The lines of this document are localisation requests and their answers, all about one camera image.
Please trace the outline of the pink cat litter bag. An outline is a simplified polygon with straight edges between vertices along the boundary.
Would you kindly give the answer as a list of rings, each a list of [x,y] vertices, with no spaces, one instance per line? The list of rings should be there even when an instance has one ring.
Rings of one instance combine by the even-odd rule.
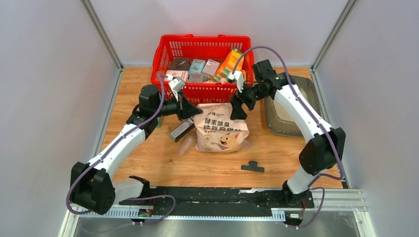
[[[249,147],[250,132],[244,120],[231,120],[229,103],[198,104],[203,112],[193,118],[197,129],[195,150],[207,153],[232,153]]]

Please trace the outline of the clear plastic scoop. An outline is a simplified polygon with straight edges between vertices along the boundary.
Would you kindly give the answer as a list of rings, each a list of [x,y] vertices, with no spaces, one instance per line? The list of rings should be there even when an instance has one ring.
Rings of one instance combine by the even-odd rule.
[[[196,134],[188,134],[182,140],[177,153],[180,156],[184,156],[188,154],[196,145],[197,143],[197,136]]]

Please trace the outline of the black bag clip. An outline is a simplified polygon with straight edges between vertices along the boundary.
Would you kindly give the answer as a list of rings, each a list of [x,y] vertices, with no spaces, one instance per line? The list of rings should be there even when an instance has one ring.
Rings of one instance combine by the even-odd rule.
[[[250,160],[247,165],[241,165],[241,170],[263,173],[264,167],[258,166],[257,161]]]

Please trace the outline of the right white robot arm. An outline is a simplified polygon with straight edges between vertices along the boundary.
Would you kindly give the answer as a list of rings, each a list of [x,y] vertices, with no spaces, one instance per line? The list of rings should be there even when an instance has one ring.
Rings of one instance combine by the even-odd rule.
[[[245,104],[252,110],[256,101],[271,97],[289,113],[298,126],[306,145],[299,154],[300,166],[295,174],[284,182],[282,201],[289,207],[296,206],[311,185],[321,176],[327,176],[326,170],[338,166],[340,176],[344,179],[342,155],[346,134],[342,128],[333,128],[311,107],[301,94],[296,82],[285,70],[277,73],[269,60],[263,60],[252,67],[256,84],[248,86],[241,72],[228,74],[229,81],[235,81],[237,92],[231,98],[231,120],[245,120]]]

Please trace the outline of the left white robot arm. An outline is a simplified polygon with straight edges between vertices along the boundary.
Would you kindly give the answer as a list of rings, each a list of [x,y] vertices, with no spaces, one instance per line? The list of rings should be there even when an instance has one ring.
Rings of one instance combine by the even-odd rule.
[[[179,120],[184,120],[202,112],[182,91],[166,100],[164,89],[152,84],[142,87],[139,102],[118,136],[94,158],[72,167],[66,197],[68,210],[76,215],[90,212],[103,215],[124,200],[133,199],[140,205],[148,203],[151,191],[146,188],[145,179],[130,176],[112,182],[114,174],[132,151],[151,135],[159,118],[177,115]]]

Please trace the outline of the black rectangular box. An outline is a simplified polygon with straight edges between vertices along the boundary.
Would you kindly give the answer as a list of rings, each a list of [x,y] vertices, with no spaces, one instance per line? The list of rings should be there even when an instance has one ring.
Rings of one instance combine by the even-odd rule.
[[[188,132],[190,132],[195,127],[194,121],[192,118],[184,120],[179,126],[173,129],[169,136],[174,142],[181,140]]]

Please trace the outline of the teal rectangular box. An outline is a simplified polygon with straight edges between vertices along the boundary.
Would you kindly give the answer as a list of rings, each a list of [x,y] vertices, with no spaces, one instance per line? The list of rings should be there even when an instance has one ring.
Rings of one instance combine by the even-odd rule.
[[[163,120],[164,120],[164,117],[158,117],[158,124],[157,124],[156,128],[160,128],[160,127],[162,127],[162,125],[163,125]]]

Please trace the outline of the pink white box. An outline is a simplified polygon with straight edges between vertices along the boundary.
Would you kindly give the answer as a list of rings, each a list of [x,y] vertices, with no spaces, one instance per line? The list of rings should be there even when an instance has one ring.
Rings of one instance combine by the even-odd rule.
[[[164,81],[171,81],[172,79],[179,77],[181,78],[183,81],[187,81],[188,80],[188,71],[183,71],[183,70],[167,70],[166,71],[166,77],[164,78]]]

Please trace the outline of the grey litter box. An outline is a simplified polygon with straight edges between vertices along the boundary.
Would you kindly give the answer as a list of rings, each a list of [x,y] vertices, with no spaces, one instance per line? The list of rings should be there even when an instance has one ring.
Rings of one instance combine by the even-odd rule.
[[[322,115],[315,85],[310,78],[291,75],[301,94],[317,114]],[[291,115],[271,97],[264,99],[266,122],[272,133],[280,136],[301,137],[302,133]]]

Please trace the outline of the teal small box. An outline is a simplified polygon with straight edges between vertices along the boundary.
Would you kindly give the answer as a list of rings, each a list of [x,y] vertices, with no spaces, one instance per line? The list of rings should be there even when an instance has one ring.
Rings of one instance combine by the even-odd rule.
[[[201,73],[203,71],[205,64],[206,64],[206,60],[193,59],[190,64],[188,73],[189,74]]]

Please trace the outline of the grey pink small box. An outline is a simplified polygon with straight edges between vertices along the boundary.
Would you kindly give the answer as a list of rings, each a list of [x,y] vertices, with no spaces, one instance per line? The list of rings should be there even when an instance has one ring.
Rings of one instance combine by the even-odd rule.
[[[212,59],[208,59],[203,68],[202,74],[207,78],[212,78],[215,76],[219,66],[220,66],[219,62],[214,61]]]

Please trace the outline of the brown round tin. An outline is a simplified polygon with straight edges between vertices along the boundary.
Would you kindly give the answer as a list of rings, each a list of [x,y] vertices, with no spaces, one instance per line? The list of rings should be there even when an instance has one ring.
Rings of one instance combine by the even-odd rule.
[[[188,71],[191,64],[187,58],[175,58],[171,61],[168,69],[175,71]]]

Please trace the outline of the orange striped sponge pack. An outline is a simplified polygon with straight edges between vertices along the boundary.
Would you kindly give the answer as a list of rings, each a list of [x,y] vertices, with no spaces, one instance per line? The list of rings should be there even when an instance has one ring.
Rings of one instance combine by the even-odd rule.
[[[220,82],[222,78],[227,78],[228,75],[234,69],[238,59],[242,56],[242,52],[236,48],[233,48],[226,59],[220,64],[218,70],[216,71],[213,81]]]

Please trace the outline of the red plastic shopping basket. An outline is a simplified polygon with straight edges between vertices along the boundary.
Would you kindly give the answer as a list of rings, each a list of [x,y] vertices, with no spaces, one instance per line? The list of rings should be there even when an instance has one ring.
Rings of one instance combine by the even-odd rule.
[[[237,86],[227,81],[241,52],[251,48],[247,36],[163,35],[155,52],[151,83],[158,75],[181,77],[182,91],[194,104],[228,103]]]

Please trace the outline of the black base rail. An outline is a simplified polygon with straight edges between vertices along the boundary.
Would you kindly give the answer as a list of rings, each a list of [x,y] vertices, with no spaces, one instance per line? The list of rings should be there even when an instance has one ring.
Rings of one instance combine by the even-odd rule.
[[[270,217],[277,209],[296,208],[303,214],[315,207],[310,191],[290,199],[282,189],[157,186],[150,188],[148,196],[150,200],[119,203],[149,207],[155,216],[170,212],[188,217]]]

